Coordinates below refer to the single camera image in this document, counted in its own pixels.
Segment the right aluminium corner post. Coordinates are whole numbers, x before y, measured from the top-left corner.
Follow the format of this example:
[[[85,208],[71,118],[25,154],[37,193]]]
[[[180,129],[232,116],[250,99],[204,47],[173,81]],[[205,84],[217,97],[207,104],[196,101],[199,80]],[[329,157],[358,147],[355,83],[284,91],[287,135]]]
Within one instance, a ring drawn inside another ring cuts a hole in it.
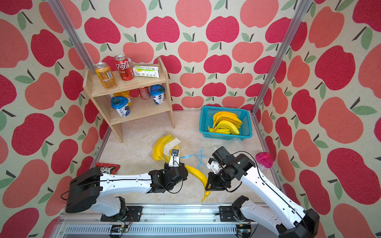
[[[305,14],[308,12],[308,8],[310,4],[313,3],[311,0],[305,0],[305,1],[298,1],[300,4],[297,6],[295,14],[293,18],[291,19],[290,25],[286,31],[286,34],[284,36],[283,41],[281,42],[279,49],[277,50],[277,54],[274,58],[273,64],[269,70],[269,73],[265,77],[264,84],[261,88],[261,91],[259,93],[259,96],[256,99],[256,102],[254,104],[253,110],[251,112],[251,116],[254,118],[256,115],[257,110],[260,107],[260,104],[263,102],[264,97],[269,89],[269,86],[271,82],[275,79],[275,74],[277,73],[281,62],[283,60],[283,57],[286,55],[288,50],[291,49],[291,42],[293,38],[295,37],[295,34],[305,16]]]

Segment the blue lid yogurt cup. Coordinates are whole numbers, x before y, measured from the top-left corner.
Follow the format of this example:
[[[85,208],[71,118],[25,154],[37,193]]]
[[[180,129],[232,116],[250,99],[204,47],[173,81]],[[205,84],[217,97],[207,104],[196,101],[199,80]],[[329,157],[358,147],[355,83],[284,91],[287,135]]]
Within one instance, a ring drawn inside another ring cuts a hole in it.
[[[151,86],[149,92],[156,105],[160,105],[164,102],[165,89],[162,85]]]
[[[121,116],[126,117],[130,114],[129,99],[122,96],[114,96],[111,99],[111,107]]]

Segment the single yellow banana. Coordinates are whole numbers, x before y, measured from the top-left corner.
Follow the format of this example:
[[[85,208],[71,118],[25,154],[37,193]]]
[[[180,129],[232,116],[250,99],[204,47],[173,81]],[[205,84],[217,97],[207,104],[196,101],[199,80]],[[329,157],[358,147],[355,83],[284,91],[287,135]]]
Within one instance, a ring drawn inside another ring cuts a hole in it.
[[[207,185],[207,177],[201,171],[199,171],[198,169],[196,169],[194,167],[185,165],[185,168],[187,169],[188,173],[195,176],[202,183],[203,190],[204,190],[204,196],[203,196],[203,199],[201,200],[201,202],[204,202],[205,199],[210,195],[210,191],[207,191],[205,189],[205,187]]]

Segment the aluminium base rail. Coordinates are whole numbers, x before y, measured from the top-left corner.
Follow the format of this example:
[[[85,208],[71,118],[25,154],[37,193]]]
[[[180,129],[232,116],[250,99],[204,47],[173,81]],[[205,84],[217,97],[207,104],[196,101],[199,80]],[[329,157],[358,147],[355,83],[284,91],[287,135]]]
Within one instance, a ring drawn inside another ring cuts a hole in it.
[[[101,213],[63,213],[46,238],[256,238],[274,237],[286,223],[264,203],[250,200],[242,212],[231,203],[129,204],[132,216],[107,221]]]

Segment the aluminium corner post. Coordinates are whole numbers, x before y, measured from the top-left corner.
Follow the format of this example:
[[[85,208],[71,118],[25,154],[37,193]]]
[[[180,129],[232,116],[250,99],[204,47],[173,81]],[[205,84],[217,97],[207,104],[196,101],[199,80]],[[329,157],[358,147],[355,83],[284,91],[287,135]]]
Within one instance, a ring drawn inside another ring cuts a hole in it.
[[[93,60],[91,59],[85,45],[79,38],[77,31],[61,1],[49,0],[48,3],[51,6],[61,26],[63,27],[65,33],[68,35],[68,38],[71,40],[85,67],[91,69],[92,72],[95,73]]]
[[[269,70],[269,73],[265,77],[264,84],[261,88],[261,91],[259,93],[259,96],[256,99],[256,102],[254,104],[253,110],[251,112],[251,116],[254,118],[256,115],[257,110],[260,107],[260,104],[263,102],[264,97],[269,89],[269,86],[271,82],[275,79],[275,74],[277,73],[281,62],[283,60],[283,57],[286,55],[288,50],[291,49],[291,42],[293,38],[295,37],[295,34],[305,16],[305,14],[308,12],[308,8],[310,4],[313,3],[311,0],[305,0],[305,1],[298,1],[300,4],[297,6],[295,14],[293,18],[291,19],[290,25],[286,31],[286,34],[284,36],[283,41],[281,42],[279,49],[277,50],[277,54],[274,58],[273,64]]]

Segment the yellow banana bunch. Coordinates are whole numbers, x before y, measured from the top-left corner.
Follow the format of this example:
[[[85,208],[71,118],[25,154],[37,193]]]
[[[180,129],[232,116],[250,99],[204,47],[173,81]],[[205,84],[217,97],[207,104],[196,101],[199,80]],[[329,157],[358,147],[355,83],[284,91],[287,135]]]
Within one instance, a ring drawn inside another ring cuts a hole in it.
[[[174,139],[175,137],[171,134],[158,139],[152,151],[152,156],[154,160],[164,161],[166,163],[170,162],[170,156],[164,154],[164,147]]]
[[[218,112],[213,115],[213,126],[212,128],[227,128],[230,129],[232,135],[239,135],[241,125],[243,122],[238,118],[238,116],[231,112]]]

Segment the pink lid plastic jar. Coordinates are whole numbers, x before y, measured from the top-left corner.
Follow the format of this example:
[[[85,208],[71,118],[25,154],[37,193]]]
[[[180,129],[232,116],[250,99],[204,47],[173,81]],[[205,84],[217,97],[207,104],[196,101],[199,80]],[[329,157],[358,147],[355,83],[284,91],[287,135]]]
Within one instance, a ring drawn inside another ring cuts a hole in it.
[[[256,154],[255,160],[259,170],[262,172],[273,167],[273,158],[272,155],[268,152],[261,152]]]

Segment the yellow bananas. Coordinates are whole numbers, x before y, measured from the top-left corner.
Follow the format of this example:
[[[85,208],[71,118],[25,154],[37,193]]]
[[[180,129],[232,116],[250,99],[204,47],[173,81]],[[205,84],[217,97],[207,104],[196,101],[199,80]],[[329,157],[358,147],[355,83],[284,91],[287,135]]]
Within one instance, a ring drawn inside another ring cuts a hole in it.
[[[231,134],[230,129],[227,128],[208,128],[208,131],[210,133],[217,133],[217,134]]]

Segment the blue lid yogurt cup front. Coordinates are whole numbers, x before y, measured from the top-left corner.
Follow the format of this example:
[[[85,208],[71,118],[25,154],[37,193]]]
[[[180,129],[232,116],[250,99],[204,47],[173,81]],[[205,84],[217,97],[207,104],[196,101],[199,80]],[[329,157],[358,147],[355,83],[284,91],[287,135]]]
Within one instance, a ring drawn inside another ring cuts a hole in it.
[[[130,114],[129,99],[122,96],[114,96],[111,99],[111,107],[121,116],[126,117]]]

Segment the yellow container on shelf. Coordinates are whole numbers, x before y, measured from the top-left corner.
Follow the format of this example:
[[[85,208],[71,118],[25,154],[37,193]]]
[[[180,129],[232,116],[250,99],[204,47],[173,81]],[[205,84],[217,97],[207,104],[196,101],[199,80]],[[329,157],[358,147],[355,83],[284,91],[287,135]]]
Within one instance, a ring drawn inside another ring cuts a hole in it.
[[[118,92],[113,94],[114,97],[124,97],[128,100],[128,104],[131,105],[131,98],[130,98],[130,91],[123,91],[123,92]]]

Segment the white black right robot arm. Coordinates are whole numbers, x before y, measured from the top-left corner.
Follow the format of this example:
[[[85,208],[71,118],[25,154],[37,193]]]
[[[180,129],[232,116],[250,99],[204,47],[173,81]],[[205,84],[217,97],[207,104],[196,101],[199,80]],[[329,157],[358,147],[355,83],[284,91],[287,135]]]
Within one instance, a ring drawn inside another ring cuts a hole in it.
[[[314,238],[318,234],[319,214],[306,210],[279,190],[259,170],[248,152],[229,153],[218,148],[208,162],[207,191],[228,191],[236,179],[253,190],[269,207],[263,208],[240,196],[232,203],[233,218],[239,222],[257,222],[280,238]]]

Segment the blue lid yogurt cup back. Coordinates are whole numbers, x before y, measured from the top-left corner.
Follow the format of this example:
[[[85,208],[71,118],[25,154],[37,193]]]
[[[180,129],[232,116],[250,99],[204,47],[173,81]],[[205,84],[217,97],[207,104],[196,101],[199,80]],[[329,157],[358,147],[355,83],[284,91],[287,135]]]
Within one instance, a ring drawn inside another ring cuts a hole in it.
[[[160,105],[164,102],[165,89],[162,85],[151,86],[149,92],[156,105]]]

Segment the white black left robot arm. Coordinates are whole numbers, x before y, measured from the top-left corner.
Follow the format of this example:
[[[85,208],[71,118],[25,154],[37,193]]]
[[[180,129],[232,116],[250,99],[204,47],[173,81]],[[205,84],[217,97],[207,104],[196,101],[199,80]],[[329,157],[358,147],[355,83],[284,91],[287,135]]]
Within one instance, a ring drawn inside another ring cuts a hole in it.
[[[140,175],[112,175],[92,168],[70,182],[66,199],[66,213],[80,213],[88,209],[100,212],[107,217],[125,216],[125,199],[116,194],[164,193],[188,177],[183,163],[164,169],[152,170]]]

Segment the orange drink can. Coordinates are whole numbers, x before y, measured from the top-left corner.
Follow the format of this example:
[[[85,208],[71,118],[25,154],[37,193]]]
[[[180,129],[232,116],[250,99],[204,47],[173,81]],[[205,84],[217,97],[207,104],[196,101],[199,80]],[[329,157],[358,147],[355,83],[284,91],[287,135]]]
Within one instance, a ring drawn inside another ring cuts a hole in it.
[[[116,79],[107,63],[99,62],[94,65],[94,69],[105,89],[112,89],[117,86]]]

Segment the left aluminium corner post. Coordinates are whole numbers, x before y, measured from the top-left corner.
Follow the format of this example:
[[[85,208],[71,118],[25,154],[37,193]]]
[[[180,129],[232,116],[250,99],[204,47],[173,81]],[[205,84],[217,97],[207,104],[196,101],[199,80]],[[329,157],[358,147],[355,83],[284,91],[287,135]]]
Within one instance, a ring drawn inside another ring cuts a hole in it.
[[[95,73],[93,60],[91,59],[85,45],[79,38],[77,31],[61,1],[49,0],[48,3],[51,6],[61,26],[63,27],[65,33],[68,35],[68,38],[71,40],[85,67],[91,69],[92,72]]]

